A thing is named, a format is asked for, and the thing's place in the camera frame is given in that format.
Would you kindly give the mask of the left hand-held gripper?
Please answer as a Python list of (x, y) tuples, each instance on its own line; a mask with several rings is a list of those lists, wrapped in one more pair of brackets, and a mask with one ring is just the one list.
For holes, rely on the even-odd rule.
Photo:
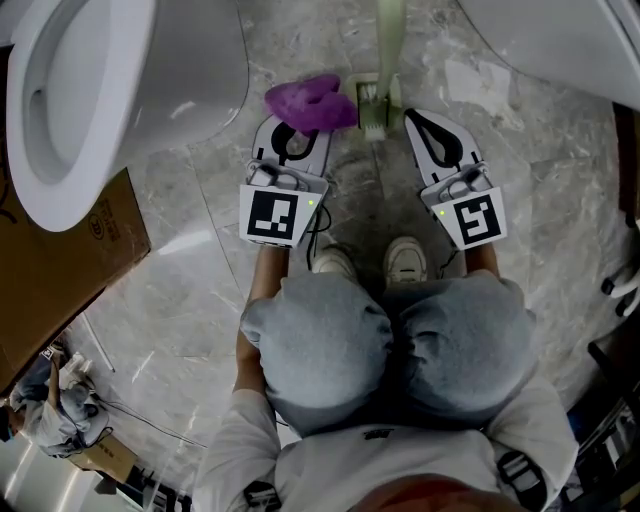
[(275, 115), (258, 127), (248, 178), (240, 186), (239, 236), (262, 245), (297, 248), (321, 228), (329, 190), (325, 172), (331, 132), (295, 132)]

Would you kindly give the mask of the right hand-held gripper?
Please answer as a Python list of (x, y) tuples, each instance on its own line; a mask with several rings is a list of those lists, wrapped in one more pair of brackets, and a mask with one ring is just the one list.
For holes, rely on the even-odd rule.
[[(452, 243), (459, 250), (468, 250), (505, 238), (503, 194), (491, 183), (489, 168), (481, 161), (471, 133), (425, 109), (406, 109), (404, 123), (427, 186), (420, 198)], [(471, 166), (458, 172), (465, 165)]]

